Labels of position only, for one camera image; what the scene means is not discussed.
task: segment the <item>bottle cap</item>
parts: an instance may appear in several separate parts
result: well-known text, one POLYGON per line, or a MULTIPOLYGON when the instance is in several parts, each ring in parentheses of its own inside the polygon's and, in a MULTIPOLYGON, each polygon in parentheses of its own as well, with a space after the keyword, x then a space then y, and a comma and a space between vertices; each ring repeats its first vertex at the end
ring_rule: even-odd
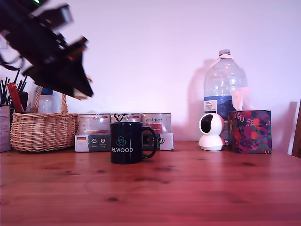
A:
POLYGON ((230 55, 231 53, 230 53, 230 49, 222 49, 222 50, 220 50, 220 52, 218 53, 218 56, 220 57, 221 55, 223 55, 223 54, 228 54, 228 55, 230 55))

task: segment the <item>white box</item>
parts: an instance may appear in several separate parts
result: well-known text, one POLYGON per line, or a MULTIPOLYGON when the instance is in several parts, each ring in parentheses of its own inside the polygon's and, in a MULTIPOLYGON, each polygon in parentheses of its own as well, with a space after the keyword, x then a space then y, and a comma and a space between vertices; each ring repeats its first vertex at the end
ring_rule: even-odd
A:
POLYGON ((0 106, 0 152, 10 150, 9 106, 0 106))
POLYGON ((110 134, 75 136, 76 152, 109 152, 110 149, 110 134))
MULTIPOLYGON (((173 150, 174 134, 173 133, 157 133, 158 148, 157 150, 173 150)), ((152 134, 143 134, 143 150, 151 151, 154 148, 154 137, 152 134)))

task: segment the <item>cable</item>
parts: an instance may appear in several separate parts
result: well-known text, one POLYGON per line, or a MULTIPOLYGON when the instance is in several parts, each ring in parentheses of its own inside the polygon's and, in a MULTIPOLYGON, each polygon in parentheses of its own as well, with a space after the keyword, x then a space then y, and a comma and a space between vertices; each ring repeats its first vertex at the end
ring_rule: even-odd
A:
POLYGON ((10 70, 10 71, 18 71, 20 69, 22 69, 25 65, 25 60, 24 60, 24 57, 22 56, 18 56, 16 57, 14 60, 12 60, 11 62, 6 62, 2 55, 0 54, 0 65, 5 67, 6 69, 10 70), (11 66, 9 64, 13 64, 15 62, 17 62, 19 59, 21 59, 21 64, 20 64, 20 67, 14 67, 14 66, 11 66))

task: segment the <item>mug handle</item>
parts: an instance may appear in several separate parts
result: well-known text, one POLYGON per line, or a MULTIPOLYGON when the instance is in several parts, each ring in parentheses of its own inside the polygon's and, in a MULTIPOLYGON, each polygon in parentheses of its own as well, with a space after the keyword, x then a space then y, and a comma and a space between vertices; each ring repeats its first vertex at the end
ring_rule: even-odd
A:
POLYGON ((144 154, 144 153, 142 154, 142 157, 144 159, 149 159, 152 156, 154 156, 154 154, 156 153, 157 146, 158 146, 158 139, 157 139, 156 132, 151 127, 142 126, 142 131, 141 132, 144 132, 146 130, 148 130, 148 131, 150 131, 152 133, 152 135, 154 136, 154 141, 155 141, 154 150, 152 151, 152 153, 151 154, 144 154))

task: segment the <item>tin can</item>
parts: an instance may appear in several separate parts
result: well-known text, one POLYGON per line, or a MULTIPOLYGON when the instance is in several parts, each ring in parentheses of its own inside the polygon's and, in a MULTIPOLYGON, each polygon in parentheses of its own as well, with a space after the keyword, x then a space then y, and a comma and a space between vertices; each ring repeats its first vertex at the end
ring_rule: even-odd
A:
POLYGON ((77 135, 110 134, 111 117, 106 114, 79 114, 77 135))
POLYGON ((140 113, 116 113, 111 114, 111 122, 141 121, 140 113))
POLYGON ((171 113, 143 113, 142 122, 143 126, 151 127, 156 133, 173 132, 171 126, 171 113))

